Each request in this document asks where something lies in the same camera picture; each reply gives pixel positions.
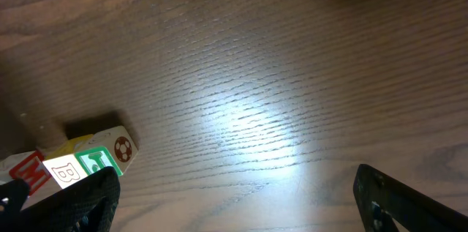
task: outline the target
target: wood grain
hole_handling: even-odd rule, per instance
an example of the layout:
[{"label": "wood grain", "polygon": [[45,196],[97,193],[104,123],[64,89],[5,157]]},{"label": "wood grain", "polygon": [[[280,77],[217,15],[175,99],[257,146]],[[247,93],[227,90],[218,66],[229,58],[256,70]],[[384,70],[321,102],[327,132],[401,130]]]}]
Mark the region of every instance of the wood grain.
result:
[{"label": "wood grain", "polygon": [[140,153],[112,231],[362,231],[360,163],[468,214],[467,13],[468,0],[0,0],[1,98],[44,151],[65,121],[125,114]]}]

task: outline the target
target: block with soccer ball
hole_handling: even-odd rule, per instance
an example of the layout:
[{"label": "block with soccer ball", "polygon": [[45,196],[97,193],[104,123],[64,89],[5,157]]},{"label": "block with soccer ball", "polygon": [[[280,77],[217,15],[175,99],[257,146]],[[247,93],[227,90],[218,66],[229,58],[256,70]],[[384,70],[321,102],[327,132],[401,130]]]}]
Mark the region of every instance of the block with soccer ball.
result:
[{"label": "block with soccer ball", "polygon": [[80,138],[80,142],[73,139],[73,144],[62,149],[67,153],[72,148],[72,154],[62,154],[60,157],[44,161],[45,167],[62,188],[106,166],[114,167],[116,173],[121,176],[138,153],[135,143],[123,126]]},{"label": "block with soccer ball", "polygon": [[29,185],[29,195],[32,195],[50,178],[49,172],[41,163],[43,160],[39,151],[9,156],[0,162],[0,184],[23,179]]}]

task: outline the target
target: brown ball icon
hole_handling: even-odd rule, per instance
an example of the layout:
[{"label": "brown ball icon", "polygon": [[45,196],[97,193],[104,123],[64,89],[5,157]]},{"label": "brown ball icon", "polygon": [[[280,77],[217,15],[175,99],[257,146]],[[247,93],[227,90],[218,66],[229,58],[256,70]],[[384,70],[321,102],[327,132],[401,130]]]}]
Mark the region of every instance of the brown ball icon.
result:
[{"label": "brown ball icon", "polygon": [[114,152],[121,162],[128,162],[132,156],[132,144],[124,136],[118,137],[114,144]]}]

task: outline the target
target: dark wood surface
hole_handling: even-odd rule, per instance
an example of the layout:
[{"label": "dark wood surface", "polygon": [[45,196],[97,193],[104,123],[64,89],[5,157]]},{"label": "dark wood surface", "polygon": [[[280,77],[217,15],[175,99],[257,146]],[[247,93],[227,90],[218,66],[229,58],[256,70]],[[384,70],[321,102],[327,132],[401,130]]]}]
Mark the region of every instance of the dark wood surface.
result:
[{"label": "dark wood surface", "polygon": [[112,231],[362,231],[363,162],[466,214],[467,8],[0,0],[1,98],[44,151],[124,114],[140,153]]}]

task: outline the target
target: yellow block face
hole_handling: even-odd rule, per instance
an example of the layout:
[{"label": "yellow block face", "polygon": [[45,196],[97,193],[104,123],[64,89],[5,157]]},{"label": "yellow block face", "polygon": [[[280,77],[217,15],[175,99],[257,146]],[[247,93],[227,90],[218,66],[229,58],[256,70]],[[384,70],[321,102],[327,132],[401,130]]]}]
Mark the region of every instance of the yellow block face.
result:
[{"label": "yellow block face", "polygon": [[64,145],[60,146],[60,148],[58,148],[57,150],[53,151],[53,153],[46,156],[45,159],[50,160],[50,159],[57,158],[57,157],[60,157],[60,156],[73,154],[83,144],[85,144],[86,141],[89,140],[91,137],[93,137],[92,134],[84,135],[84,136],[81,136],[81,137],[78,137],[78,138],[68,140],[67,142],[64,143]]}]

